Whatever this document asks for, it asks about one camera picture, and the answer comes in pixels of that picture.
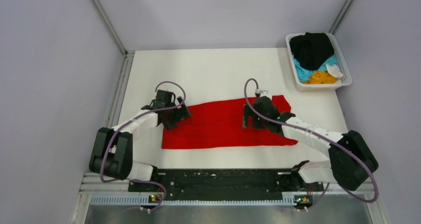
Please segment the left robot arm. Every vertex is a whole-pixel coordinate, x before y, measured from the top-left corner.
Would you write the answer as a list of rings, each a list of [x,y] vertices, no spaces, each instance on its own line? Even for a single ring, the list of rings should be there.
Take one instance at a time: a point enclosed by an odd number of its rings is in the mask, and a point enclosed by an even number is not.
[[[134,142],[159,125],[166,130],[177,128],[178,123],[191,117],[185,105],[185,96],[158,90],[149,105],[143,106],[132,118],[111,128],[97,131],[89,161],[91,172],[116,180],[140,180],[148,191],[159,185],[156,168],[150,164],[134,160]]]

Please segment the red t shirt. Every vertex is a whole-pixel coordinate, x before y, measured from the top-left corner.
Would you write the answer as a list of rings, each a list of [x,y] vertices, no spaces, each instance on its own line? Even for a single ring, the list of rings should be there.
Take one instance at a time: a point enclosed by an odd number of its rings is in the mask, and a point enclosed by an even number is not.
[[[163,149],[211,149],[224,147],[294,146],[296,140],[267,129],[243,127],[244,98],[189,106],[191,118],[177,128],[163,130]]]

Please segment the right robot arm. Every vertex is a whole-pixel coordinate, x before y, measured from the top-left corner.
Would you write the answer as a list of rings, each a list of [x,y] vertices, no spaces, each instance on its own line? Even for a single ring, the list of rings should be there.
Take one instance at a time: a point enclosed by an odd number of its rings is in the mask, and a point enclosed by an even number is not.
[[[268,130],[283,138],[298,141],[326,157],[323,161],[305,160],[293,170],[291,184],[305,190],[311,183],[336,183],[348,191],[357,190],[367,179],[374,179],[378,162],[362,135],[329,131],[298,118],[291,112],[280,112],[267,96],[260,96],[243,107],[243,127]]]

